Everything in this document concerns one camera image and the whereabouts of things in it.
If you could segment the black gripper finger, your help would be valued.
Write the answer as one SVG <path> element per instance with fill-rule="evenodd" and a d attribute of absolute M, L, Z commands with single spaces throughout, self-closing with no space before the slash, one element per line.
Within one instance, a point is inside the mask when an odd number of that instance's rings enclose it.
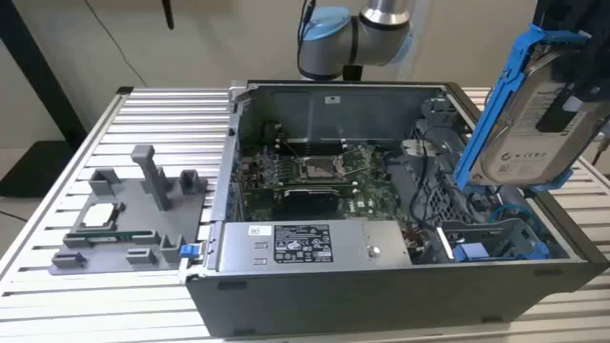
<path fill-rule="evenodd" d="M 536 128 L 542 133 L 560 133 L 564 131 L 570 121 L 576 116 L 576 112 L 564 110 L 564 104 L 572 96 L 572 90 L 574 88 L 573 83 L 568 83 L 564 89 L 558 93 L 556 100 L 553 101 L 546 113 L 540 119 Z"/>

